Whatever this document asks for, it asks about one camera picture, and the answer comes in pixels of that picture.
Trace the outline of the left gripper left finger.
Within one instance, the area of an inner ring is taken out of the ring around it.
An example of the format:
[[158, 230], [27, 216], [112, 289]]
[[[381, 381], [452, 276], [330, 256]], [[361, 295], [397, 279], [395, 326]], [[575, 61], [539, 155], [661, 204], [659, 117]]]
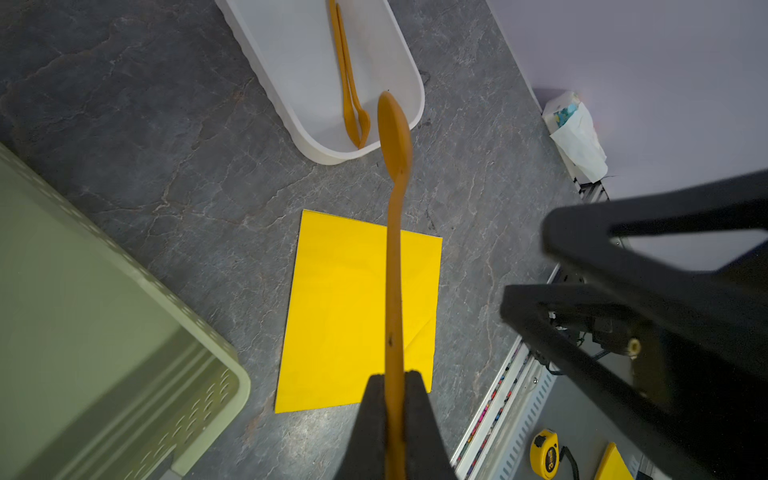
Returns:
[[336, 480], [385, 478], [387, 417], [384, 376], [372, 375], [360, 402]]

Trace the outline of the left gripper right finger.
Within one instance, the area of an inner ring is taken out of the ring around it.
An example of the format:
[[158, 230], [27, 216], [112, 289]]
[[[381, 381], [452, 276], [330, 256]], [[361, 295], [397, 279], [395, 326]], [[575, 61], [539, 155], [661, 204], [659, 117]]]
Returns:
[[405, 373], [404, 431], [407, 479], [457, 479], [418, 371]]

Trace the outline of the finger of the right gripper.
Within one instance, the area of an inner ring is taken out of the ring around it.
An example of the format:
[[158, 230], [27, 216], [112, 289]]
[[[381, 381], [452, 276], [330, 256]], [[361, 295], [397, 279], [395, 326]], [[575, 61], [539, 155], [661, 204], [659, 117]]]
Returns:
[[674, 479], [767, 476], [767, 384], [585, 284], [509, 285], [502, 320]]
[[764, 336], [764, 295], [617, 248], [610, 240], [766, 226], [767, 174], [761, 171], [675, 192], [558, 208], [543, 221], [542, 242], [545, 253], [680, 336]]

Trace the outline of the yellow paper napkin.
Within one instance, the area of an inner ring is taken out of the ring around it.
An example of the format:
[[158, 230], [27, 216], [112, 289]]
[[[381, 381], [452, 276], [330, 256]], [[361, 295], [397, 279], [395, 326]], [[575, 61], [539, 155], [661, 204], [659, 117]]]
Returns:
[[[432, 384], [442, 240], [402, 236], [404, 358]], [[305, 210], [275, 411], [356, 404], [385, 367], [386, 229]]]

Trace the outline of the green perforated plastic basket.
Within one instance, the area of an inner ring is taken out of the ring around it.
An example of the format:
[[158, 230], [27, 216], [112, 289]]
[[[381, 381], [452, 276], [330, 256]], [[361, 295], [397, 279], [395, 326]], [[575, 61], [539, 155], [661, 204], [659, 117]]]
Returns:
[[1, 152], [1, 475], [186, 475], [243, 409], [234, 348]]

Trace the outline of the orange wooden spoon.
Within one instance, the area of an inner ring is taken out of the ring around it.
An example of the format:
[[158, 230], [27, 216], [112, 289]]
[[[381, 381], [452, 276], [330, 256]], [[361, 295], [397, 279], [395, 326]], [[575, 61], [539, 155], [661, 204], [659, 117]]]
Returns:
[[381, 150], [393, 189], [388, 202], [385, 263], [385, 374], [387, 415], [385, 477], [405, 479], [405, 364], [403, 345], [401, 222], [413, 162], [410, 128], [394, 95], [383, 92], [377, 106]]

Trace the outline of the orange wooden fork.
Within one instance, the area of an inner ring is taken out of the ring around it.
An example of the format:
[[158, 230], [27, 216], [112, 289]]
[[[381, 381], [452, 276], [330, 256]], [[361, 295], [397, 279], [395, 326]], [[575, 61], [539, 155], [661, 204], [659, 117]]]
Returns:
[[329, 0], [328, 9], [341, 79], [344, 126], [353, 145], [362, 149], [371, 130], [371, 119], [358, 97], [340, 5]]

